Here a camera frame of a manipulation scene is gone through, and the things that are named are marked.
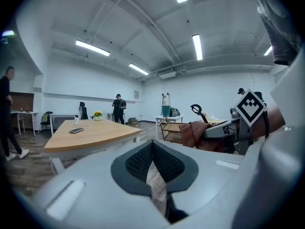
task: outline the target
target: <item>smartphone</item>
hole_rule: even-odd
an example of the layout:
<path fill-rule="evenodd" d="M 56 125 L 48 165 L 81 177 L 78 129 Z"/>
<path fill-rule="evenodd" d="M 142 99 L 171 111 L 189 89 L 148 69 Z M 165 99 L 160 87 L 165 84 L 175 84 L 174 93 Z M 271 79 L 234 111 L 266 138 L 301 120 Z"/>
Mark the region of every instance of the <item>smartphone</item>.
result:
<path fill-rule="evenodd" d="M 84 130 L 84 128 L 77 128 L 77 129 L 74 129 L 74 130 L 71 130 L 71 131 L 69 131 L 70 133 L 78 133 L 78 132 L 81 132 L 81 131 L 83 131 Z"/>

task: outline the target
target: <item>black chair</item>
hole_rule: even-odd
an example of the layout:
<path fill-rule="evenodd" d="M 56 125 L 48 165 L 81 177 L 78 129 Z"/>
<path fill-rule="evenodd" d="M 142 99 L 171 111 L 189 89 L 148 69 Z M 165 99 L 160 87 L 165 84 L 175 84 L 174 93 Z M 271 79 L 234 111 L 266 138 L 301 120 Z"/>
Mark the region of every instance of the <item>black chair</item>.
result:
<path fill-rule="evenodd" d="M 45 130 L 51 130 L 51 127 L 47 127 L 48 125 L 51 125 L 50 124 L 50 114 L 52 114 L 53 112 L 51 111 L 47 111 L 43 114 L 42 118 L 41 118 L 41 131 L 43 129 L 43 126 L 45 126 Z"/>

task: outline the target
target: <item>black pants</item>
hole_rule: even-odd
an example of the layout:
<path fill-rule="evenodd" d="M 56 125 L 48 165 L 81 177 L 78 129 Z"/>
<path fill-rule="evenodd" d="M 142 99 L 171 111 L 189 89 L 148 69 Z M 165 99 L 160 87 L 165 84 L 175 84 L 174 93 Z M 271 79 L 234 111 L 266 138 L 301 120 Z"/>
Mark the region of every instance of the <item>black pants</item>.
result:
<path fill-rule="evenodd" d="M 18 154 L 22 153 L 22 150 L 16 140 L 15 133 L 10 124 L 10 112 L 4 111 L 0 113 L 0 133 L 1 133 L 1 143 L 4 149 L 5 156 L 10 156 L 8 138 L 13 143 Z"/>
<path fill-rule="evenodd" d="M 124 125 L 123 113 L 118 113 L 118 114 L 113 114 L 113 115 L 114 115 L 114 121 L 116 123 L 118 123 L 119 119 L 120 119 L 121 124 Z"/>

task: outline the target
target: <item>man in black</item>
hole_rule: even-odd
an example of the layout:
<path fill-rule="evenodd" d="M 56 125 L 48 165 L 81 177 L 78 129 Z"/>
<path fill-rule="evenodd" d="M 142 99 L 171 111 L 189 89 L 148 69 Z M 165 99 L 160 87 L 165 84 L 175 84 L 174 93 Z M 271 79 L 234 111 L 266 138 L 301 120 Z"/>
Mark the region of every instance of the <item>man in black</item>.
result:
<path fill-rule="evenodd" d="M 114 109 L 113 109 L 114 121 L 116 123 L 118 123 L 119 119 L 120 119 L 121 124 L 124 124 L 124 119 L 123 119 L 124 111 L 119 108 L 120 103 L 121 103 L 121 95 L 117 94 L 116 100 L 114 100 L 113 104 L 112 104 L 114 106 Z"/>
<path fill-rule="evenodd" d="M 20 148 L 10 124 L 10 106 L 13 103 L 10 96 L 10 81 L 14 78 L 15 70 L 13 67 L 9 66 L 5 72 L 5 76 L 0 79 L 0 133 L 7 161 L 10 161 L 16 156 L 15 154 L 10 153 L 8 138 L 13 143 L 19 154 L 19 158 L 25 157 L 29 152 L 28 149 Z"/>

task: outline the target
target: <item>green container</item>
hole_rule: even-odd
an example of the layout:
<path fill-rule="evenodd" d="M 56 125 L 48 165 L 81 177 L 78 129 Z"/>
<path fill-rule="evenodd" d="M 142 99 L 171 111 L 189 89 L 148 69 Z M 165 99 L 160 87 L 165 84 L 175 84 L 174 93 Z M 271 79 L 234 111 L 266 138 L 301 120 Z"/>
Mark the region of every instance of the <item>green container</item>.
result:
<path fill-rule="evenodd" d="M 162 114 L 164 118 L 170 116 L 170 111 L 171 111 L 170 106 L 162 106 Z"/>

